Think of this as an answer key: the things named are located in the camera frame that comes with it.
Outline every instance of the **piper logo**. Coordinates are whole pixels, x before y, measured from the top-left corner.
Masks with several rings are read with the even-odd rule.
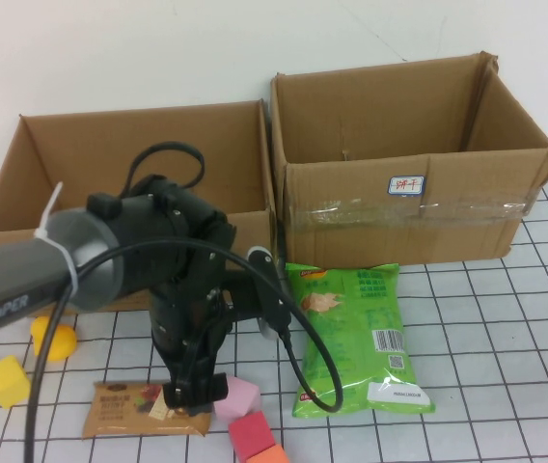
[[[9,313],[19,312],[21,309],[27,306],[29,296],[19,296],[12,301],[8,301],[4,305],[0,306],[0,318],[4,318]]]

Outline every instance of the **packing tape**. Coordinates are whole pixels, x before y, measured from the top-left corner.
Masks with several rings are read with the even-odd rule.
[[[528,198],[443,201],[427,204],[407,202],[379,204],[355,199],[328,201],[313,208],[288,209],[288,222],[295,231],[323,230],[356,226],[394,227],[469,227],[507,220],[520,220],[529,214],[538,192]]]

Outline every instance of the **table surface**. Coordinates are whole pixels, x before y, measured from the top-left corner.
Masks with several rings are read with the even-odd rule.
[[[548,184],[505,259],[401,268],[398,300],[419,384],[432,415],[372,411],[327,420],[291,416],[297,380],[284,349],[238,324],[218,369],[259,384],[263,411],[296,463],[548,463]],[[146,312],[68,317],[76,353],[49,365],[41,394],[37,461],[52,463],[233,462],[226,427],[205,437],[81,440],[93,383],[166,380]],[[0,359],[34,365],[30,320],[0,330]],[[293,325],[296,354],[304,333]],[[25,408],[0,408],[0,463],[22,461]]]

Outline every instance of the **barcode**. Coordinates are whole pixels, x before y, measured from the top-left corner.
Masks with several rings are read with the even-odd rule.
[[[390,358],[390,368],[405,368],[405,363],[402,360],[400,355],[391,355]]]
[[[397,330],[374,330],[374,348],[378,352],[404,352],[402,333]]]

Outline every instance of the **orange cube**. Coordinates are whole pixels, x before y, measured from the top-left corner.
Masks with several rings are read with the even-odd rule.
[[[246,463],[289,463],[287,454],[278,444],[249,458]]]

